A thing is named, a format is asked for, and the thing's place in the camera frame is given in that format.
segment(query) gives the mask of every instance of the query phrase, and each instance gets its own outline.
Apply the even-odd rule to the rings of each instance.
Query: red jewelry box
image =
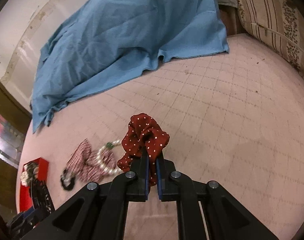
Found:
[[[46,178],[48,176],[49,162],[43,158],[37,158],[30,162],[35,162],[35,163],[39,164],[39,172],[36,177],[39,180],[44,180],[46,182]],[[30,187],[25,187],[22,184],[20,184],[20,212],[26,211],[30,207],[32,207],[32,199],[29,194],[29,188]]]

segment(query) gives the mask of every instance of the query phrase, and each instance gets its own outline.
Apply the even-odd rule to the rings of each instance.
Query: red polka dot scrunchie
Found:
[[[140,158],[142,147],[146,147],[149,158],[150,186],[156,185],[156,158],[169,143],[170,136],[162,131],[156,121],[147,114],[133,115],[129,122],[129,130],[122,140],[126,153],[117,162],[117,166],[124,172],[130,170],[134,157]]]

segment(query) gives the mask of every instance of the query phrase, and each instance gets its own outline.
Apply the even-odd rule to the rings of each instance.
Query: white wall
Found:
[[[87,0],[9,0],[0,12],[0,80],[29,109],[40,49]]]

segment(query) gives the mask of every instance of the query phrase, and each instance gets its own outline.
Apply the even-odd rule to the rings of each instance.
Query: floral striped fabric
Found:
[[[246,31],[292,64],[304,77],[304,18],[291,0],[238,0]]]

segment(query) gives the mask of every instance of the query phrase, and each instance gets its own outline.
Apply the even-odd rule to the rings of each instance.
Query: metal screw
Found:
[[[211,181],[209,182],[209,186],[210,186],[211,188],[217,188],[217,187],[219,186],[219,183],[218,183],[217,181],[215,181],[215,180],[211,180]]]
[[[128,171],[125,176],[129,179],[134,178],[135,172],[134,171]]]
[[[178,178],[178,177],[181,176],[181,173],[178,172],[178,171],[172,171],[172,172],[171,172],[171,176],[172,176],[173,178]]]
[[[98,185],[96,185],[95,182],[90,182],[88,185],[86,185],[86,187],[89,189],[89,190],[94,190],[96,189]]]

